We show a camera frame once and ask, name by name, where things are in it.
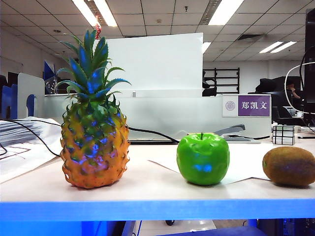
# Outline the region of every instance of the person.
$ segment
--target person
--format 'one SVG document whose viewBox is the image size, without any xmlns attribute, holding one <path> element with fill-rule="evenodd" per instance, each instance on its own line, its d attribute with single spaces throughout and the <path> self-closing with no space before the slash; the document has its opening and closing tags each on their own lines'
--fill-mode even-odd
<svg viewBox="0 0 315 236">
<path fill-rule="evenodd" d="M 294 82 L 291 79 L 286 80 L 285 86 L 286 86 L 286 90 L 292 92 L 292 96 L 294 98 L 301 99 L 301 97 L 296 93 L 295 87 L 294 87 Z"/>
</svg>

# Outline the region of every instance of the kiwi fruit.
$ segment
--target kiwi fruit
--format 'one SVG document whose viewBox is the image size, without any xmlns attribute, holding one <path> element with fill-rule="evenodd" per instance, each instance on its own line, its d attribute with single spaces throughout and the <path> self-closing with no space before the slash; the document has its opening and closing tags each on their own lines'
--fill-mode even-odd
<svg viewBox="0 0 315 236">
<path fill-rule="evenodd" d="M 315 182 L 315 157 L 299 147 L 277 147 L 264 155 L 262 167 L 274 183 L 307 186 Z"/>
</svg>

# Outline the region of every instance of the desk surface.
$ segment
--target desk surface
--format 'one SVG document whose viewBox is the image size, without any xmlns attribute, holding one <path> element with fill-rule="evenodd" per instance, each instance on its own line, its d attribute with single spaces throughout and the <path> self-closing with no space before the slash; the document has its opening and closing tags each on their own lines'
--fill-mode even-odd
<svg viewBox="0 0 315 236">
<path fill-rule="evenodd" d="M 297 139 L 295 146 L 315 154 L 313 140 Z M 0 220 L 315 217 L 315 183 L 307 188 L 289 188 L 251 178 L 204 187 L 189 184 L 180 174 L 146 160 L 173 152 L 176 147 L 130 146 L 131 160 L 123 177 L 112 186 L 92 190 L 67 183 L 62 161 L 55 159 L 49 165 L 1 184 Z"/>
</svg>

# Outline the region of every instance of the pineapple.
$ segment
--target pineapple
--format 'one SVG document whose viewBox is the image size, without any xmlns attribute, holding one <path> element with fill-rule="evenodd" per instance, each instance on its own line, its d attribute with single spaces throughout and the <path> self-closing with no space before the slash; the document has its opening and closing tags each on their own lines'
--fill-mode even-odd
<svg viewBox="0 0 315 236">
<path fill-rule="evenodd" d="M 102 37 L 93 52 L 96 30 L 86 32 L 84 42 L 73 36 L 78 48 L 63 42 L 78 56 L 65 59 L 70 68 L 58 71 L 73 75 L 74 81 L 65 80 L 57 84 L 68 84 L 67 91 L 75 90 L 76 103 L 72 103 L 63 114 L 62 151 L 63 172 L 69 183 L 82 188 L 109 185 L 117 181 L 126 170 L 129 142 L 126 117 L 121 113 L 114 93 L 110 89 L 124 79 L 108 80 L 108 75 L 119 67 L 108 64 L 108 45 Z"/>
</svg>

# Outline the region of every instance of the logo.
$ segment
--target logo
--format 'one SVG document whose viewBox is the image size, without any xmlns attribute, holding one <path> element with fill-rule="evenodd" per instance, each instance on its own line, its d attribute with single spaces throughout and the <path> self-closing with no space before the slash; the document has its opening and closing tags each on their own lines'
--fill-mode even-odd
<svg viewBox="0 0 315 236">
<path fill-rule="evenodd" d="M 228 111 L 233 111 L 235 109 L 235 103 L 233 101 L 228 101 L 226 104 L 225 104 L 225 108 L 228 110 Z"/>
</svg>

